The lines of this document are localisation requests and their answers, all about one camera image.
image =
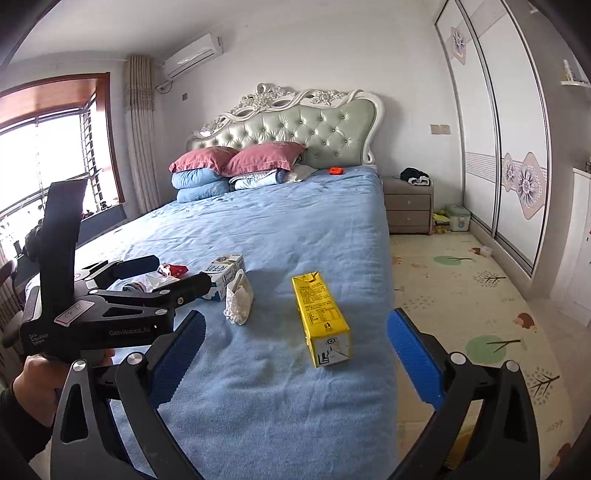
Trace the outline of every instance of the hedgehog pattern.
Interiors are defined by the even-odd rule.
[[[513,322],[516,325],[520,325],[522,328],[525,328],[527,330],[532,330],[533,332],[538,331],[538,327],[536,327],[535,323],[534,323],[534,319],[532,318],[532,316],[529,313],[523,312],[520,313],[515,320],[513,320]]]

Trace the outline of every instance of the wall socket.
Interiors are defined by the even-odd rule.
[[[449,125],[431,125],[431,135],[451,135],[452,128]]]

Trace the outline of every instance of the nightstand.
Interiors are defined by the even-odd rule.
[[[433,181],[416,186],[394,177],[381,177],[390,233],[431,235]]]

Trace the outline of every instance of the play mat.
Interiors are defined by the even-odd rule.
[[[546,335],[518,290],[492,258],[479,255],[469,233],[392,235],[395,306],[448,352],[475,364],[517,361],[525,375],[540,438],[542,478],[574,441],[566,386]],[[402,458],[431,416],[401,365],[398,368],[398,443]],[[462,432],[476,423],[473,402]]]

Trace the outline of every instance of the drawer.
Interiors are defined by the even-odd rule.
[[[430,195],[384,195],[386,210],[431,210]]]
[[[429,226],[429,212],[412,212],[410,210],[390,210],[386,212],[388,225],[392,226]]]

